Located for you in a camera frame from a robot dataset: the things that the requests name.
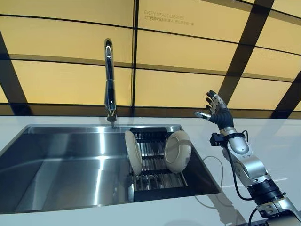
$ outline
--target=faucet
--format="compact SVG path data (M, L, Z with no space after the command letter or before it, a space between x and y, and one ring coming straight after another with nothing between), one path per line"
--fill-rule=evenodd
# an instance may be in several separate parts
M104 59L105 59L105 73L107 77L105 86L104 104L107 112L107 120L114 128L116 121L116 99L114 87L114 63L113 63L113 46L110 39L104 41Z

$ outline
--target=sink basin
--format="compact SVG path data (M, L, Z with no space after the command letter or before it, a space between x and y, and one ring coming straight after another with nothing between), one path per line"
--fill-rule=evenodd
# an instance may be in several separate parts
M133 174L128 160L124 138L127 130L136 133L141 148L141 176ZM27 126L1 152L0 213L86 208L219 192L194 148L182 174L159 167L167 137L178 130L182 130L180 125L124 125L113 129Z

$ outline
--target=metal dish rack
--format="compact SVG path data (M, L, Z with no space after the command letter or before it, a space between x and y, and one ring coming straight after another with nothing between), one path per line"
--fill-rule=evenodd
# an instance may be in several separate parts
M133 175L134 192L167 188L185 188L182 173L172 173L164 163L164 147L171 133L166 131L132 131L142 156L142 172Z

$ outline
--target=dish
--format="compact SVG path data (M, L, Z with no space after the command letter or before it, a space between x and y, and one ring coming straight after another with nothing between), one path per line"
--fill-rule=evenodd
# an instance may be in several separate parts
M164 162L173 173L182 172L190 159L191 141L184 131L173 133L167 140L164 149Z
M135 135L130 132L125 132L127 154L130 159L131 166L136 175L139 175L142 171L142 157Z

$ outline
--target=white countertop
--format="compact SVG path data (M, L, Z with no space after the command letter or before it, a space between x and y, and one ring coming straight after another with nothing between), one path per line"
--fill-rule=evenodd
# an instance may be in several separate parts
M301 120L235 119L238 131L248 130L255 154L263 161L282 192L301 210ZM108 124L104 117L0 117L0 150L28 124ZM236 194L230 164L220 147L211 147L211 133L216 125L196 118L118 118L118 124L181 124L202 158L213 155L221 160L223 193L195 197L137 202L97 208L0 215L2 226L219 226L242 224L255 208L253 201L243 201ZM206 166L220 184L222 167L215 158ZM249 193L239 186L241 194ZM253 220L261 219L256 213Z

